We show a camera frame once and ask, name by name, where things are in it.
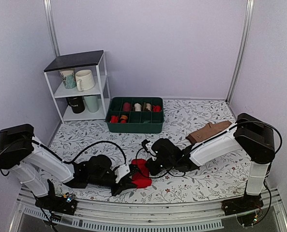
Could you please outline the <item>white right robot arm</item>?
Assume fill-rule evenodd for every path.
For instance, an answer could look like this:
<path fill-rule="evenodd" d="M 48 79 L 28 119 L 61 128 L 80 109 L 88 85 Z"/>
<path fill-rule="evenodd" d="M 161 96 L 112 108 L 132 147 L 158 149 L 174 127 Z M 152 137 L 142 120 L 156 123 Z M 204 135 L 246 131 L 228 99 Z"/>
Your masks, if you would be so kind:
<path fill-rule="evenodd" d="M 186 139 L 190 146 L 180 149 L 169 139 L 154 142 L 144 140 L 142 148 L 152 158 L 146 167 L 155 176 L 161 171 L 175 169 L 186 173 L 199 169 L 205 163 L 230 152 L 244 150 L 251 159 L 245 195 L 239 199 L 243 211 L 250 210 L 257 203 L 267 171 L 279 148 L 274 146 L 277 129 L 247 113 L 241 113 L 237 121 L 207 123 L 201 129 L 190 133 Z"/>

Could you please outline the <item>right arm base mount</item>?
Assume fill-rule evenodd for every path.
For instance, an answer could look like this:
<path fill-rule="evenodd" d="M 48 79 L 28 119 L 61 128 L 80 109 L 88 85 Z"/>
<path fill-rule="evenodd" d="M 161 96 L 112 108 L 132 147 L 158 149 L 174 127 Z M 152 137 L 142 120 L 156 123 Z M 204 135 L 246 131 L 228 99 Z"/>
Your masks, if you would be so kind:
<path fill-rule="evenodd" d="M 244 192 L 242 197 L 222 201 L 221 208 L 224 214 L 229 216 L 243 213 L 243 215 L 236 217 L 237 222 L 243 228 L 250 228 L 259 224 L 269 213 L 272 204 L 272 193 L 266 182 L 264 182 L 264 187 L 269 194 L 269 205 L 265 213 L 262 209 L 264 203 L 261 194 L 258 196 L 251 196 Z"/>

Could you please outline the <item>red sock pair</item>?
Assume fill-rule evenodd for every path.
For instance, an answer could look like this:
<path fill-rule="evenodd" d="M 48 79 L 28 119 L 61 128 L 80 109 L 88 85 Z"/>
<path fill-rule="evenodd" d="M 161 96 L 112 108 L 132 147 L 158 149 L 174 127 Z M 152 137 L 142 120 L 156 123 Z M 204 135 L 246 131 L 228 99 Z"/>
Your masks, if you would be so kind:
<path fill-rule="evenodd" d="M 144 159 L 133 159 L 131 164 L 138 168 L 138 171 L 132 175 L 131 189 L 144 189 L 151 186 L 152 179 L 150 173 L 146 167 L 147 161 Z"/>

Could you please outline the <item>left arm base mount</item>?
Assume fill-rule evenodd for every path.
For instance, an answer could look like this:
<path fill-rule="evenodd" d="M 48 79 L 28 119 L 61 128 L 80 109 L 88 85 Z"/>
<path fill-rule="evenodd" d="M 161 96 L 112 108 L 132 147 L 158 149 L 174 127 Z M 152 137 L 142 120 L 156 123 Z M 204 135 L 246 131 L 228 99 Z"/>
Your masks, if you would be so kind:
<path fill-rule="evenodd" d="M 63 196 L 57 196 L 55 194 L 55 188 L 50 180 L 48 182 L 48 195 L 44 197 L 36 197 L 35 206 L 46 209 L 49 212 L 57 212 L 67 215 L 74 215 L 77 206 L 77 200 L 75 196 L 70 193 L 66 193 Z"/>

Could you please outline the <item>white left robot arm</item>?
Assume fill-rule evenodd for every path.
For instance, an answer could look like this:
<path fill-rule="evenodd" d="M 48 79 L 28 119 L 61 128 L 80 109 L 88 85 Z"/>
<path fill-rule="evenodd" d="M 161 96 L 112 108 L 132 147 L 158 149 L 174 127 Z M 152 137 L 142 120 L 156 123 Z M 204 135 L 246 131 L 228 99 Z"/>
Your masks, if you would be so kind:
<path fill-rule="evenodd" d="M 115 169 L 111 166 L 111 159 L 105 155 L 92 156 L 80 163 L 63 160 L 34 135 L 30 124 L 0 130 L 0 169 L 14 173 L 50 210 L 60 206 L 60 199 L 52 193 L 52 183 L 42 179 L 38 169 L 73 189 L 84 189 L 88 184 L 109 187 L 113 196 L 143 186 L 136 165 L 125 163 Z"/>

